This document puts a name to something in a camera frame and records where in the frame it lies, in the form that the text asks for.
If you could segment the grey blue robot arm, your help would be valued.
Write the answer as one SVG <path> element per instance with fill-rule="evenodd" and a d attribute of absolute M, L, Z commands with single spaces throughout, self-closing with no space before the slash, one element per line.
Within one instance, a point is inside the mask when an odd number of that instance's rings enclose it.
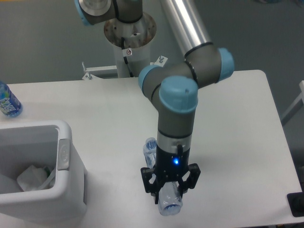
<path fill-rule="evenodd" d="M 150 64 L 145 48 L 156 34 L 154 20 L 140 0 L 77 0 L 85 25 L 104 23 L 104 34 L 116 50 L 119 77 L 136 77 L 144 96 L 158 111 L 156 163 L 141 168 L 145 191 L 160 203 L 167 182 L 177 182 L 180 195 L 193 189 L 200 169 L 189 164 L 198 90 L 234 72 L 234 59 L 216 48 L 192 0 L 163 0 L 161 5 L 184 55 L 174 66 Z"/>

